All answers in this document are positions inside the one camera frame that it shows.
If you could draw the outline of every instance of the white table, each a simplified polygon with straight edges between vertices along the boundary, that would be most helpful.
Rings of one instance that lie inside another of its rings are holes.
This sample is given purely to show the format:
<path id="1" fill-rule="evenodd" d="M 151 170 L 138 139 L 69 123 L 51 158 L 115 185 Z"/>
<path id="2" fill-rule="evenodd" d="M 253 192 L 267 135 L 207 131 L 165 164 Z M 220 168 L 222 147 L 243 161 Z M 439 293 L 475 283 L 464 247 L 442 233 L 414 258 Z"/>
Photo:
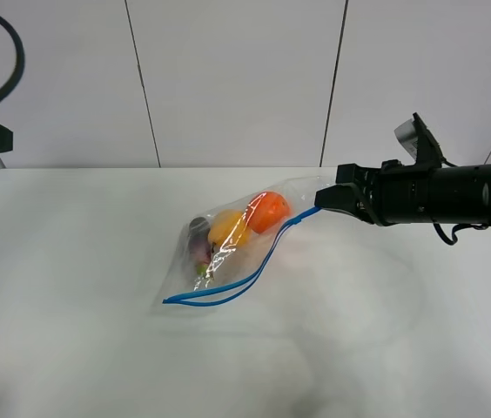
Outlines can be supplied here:
<path id="1" fill-rule="evenodd" d="M 491 417 L 491 230 L 320 212 L 234 302 L 151 310 L 194 213 L 318 172 L 0 171 L 0 417 Z"/>

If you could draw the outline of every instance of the plastic bag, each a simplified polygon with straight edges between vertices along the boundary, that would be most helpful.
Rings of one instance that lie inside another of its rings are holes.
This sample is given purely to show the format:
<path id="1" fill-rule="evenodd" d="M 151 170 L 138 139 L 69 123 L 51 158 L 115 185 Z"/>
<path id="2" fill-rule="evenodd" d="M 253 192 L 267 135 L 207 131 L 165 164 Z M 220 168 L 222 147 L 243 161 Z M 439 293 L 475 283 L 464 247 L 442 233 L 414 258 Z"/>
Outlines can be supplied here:
<path id="1" fill-rule="evenodd" d="M 182 229 L 156 303 L 213 306 L 255 283 L 290 226 L 319 209 L 315 193 L 332 179 L 288 179 L 198 214 Z"/>

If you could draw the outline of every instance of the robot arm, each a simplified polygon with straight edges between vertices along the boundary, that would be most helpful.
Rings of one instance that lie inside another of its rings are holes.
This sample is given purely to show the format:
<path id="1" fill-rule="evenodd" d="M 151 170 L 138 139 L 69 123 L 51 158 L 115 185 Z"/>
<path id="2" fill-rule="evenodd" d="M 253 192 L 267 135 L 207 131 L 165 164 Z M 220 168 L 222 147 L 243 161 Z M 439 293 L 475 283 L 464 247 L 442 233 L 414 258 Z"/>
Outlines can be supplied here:
<path id="1" fill-rule="evenodd" d="M 449 245 L 456 243 L 460 229 L 491 226 L 491 165 L 448 163 L 417 113 L 395 134 L 415 164 L 391 160 L 381 168 L 339 165 L 336 185 L 318 191 L 315 205 L 379 226 L 434 224 Z M 452 239 L 440 224 L 457 224 Z"/>

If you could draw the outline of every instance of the black cable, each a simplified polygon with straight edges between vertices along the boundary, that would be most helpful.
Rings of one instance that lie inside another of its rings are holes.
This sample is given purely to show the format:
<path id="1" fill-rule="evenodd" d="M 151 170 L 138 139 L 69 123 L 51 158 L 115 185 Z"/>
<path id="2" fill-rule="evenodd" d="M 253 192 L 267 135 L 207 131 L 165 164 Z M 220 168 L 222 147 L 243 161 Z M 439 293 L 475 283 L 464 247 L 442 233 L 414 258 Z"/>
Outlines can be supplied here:
<path id="1" fill-rule="evenodd" d="M 23 71 L 25 69 L 25 52 L 23 48 L 23 43 L 21 42 L 21 38 L 17 34 L 16 30 L 13 29 L 3 17 L 0 16 L 0 25 L 6 29 L 6 31 L 10 34 L 11 40 L 13 40 L 13 44 L 16 49 L 16 65 L 11 73 L 10 78 L 5 84 L 0 87 L 0 102 L 7 98 L 13 89 L 16 88 L 21 76 L 23 75 Z"/>
<path id="2" fill-rule="evenodd" d="M 451 232 L 452 239 L 450 239 L 446 234 L 445 231 L 443 231 L 443 228 L 441 228 L 441 225 L 439 224 L 434 224 L 435 231 L 439 235 L 439 238 L 443 240 L 443 242 L 449 246 L 453 246 L 458 242 L 458 237 L 456 236 L 456 233 L 463 230 L 463 229 L 469 229 L 473 228 L 478 231 L 483 231 L 484 229 L 488 229 L 489 225 L 482 224 L 482 225 L 472 225 L 472 224 L 458 224 L 453 226 L 453 230 Z"/>

